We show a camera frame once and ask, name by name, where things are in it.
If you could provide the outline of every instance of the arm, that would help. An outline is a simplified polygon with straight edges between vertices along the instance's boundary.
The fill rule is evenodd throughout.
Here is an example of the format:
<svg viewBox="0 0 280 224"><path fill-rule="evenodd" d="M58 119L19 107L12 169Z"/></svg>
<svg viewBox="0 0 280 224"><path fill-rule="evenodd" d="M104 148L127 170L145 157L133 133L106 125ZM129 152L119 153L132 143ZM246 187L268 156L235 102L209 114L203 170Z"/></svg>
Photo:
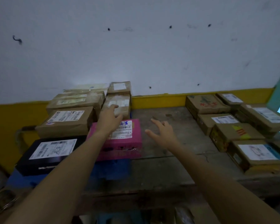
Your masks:
<svg viewBox="0 0 280 224"><path fill-rule="evenodd" d="M112 105L100 114L96 132L64 159L17 207L5 224L70 223L96 158L108 136L119 126Z"/></svg>
<svg viewBox="0 0 280 224"><path fill-rule="evenodd" d="M222 224L280 223L280 215L252 192L231 178L220 175L215 167L186 150L177 140L168 122L151 120L160 135L146 134L167 148L182 163Z"/></svg>

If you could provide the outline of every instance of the yellow sticker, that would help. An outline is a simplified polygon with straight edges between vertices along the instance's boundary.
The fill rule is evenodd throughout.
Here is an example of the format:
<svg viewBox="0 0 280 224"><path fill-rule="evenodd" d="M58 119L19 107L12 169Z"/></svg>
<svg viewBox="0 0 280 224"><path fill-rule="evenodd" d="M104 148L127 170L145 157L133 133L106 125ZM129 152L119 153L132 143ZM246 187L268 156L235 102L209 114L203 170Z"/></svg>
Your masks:
<svg viewBox="0 0 280 224"><path fill-rule="evenodd" d="M251 136L249 134L247 134L247 132L239 126L232 126L232 128L234 128L234 130L240 135L240 139L250 139Z"/></svg>

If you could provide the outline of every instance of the hook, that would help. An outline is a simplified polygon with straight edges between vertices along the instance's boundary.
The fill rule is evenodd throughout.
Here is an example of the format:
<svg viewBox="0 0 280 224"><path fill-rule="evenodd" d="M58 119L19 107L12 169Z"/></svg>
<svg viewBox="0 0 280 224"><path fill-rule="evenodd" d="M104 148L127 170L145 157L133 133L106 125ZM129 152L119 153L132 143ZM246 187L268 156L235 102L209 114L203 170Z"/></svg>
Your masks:
<svg viewBox="0 0 280 224"><path fill-rule="evenodd" d="M12 36L12 38L13 38L13 40L18 41L20 45L22 44L22 39L20 39L20 38L19 39L15 39L14 35Z"/></svg>

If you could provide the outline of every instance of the white wall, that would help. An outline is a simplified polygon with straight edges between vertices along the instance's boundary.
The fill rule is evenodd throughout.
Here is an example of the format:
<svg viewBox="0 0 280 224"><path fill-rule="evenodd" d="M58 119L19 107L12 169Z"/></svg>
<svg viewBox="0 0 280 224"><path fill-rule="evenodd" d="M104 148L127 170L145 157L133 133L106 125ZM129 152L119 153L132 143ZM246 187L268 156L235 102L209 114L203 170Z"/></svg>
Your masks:
<svg viewBox="0 0 280 224"><path fill-rule="evenodd" d="M280 0L0 0L0 104L83 83L147 95L279 77Z"/></svg>

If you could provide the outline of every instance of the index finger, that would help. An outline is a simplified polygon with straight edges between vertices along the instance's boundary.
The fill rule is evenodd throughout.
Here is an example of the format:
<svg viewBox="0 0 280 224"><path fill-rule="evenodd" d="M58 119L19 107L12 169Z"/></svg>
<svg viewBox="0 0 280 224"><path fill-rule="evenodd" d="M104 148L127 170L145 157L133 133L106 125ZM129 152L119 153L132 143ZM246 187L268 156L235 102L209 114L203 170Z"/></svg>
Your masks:
<svg viewBox="0 0 280 224"><path fill-rule="evenodd" d="M111 106L109 107L109 109L111 109L112 111L114 111L114 109L117 108L117 107L119 107L119 106L118 106L118 105L111 105Z"/></svg>
<svg viewBox="0 0 280 224"><path fill-rule="evenodd" d="M157 125L158 128L163 127L163 124L159 120L150 119L154 124Z"/></svg>

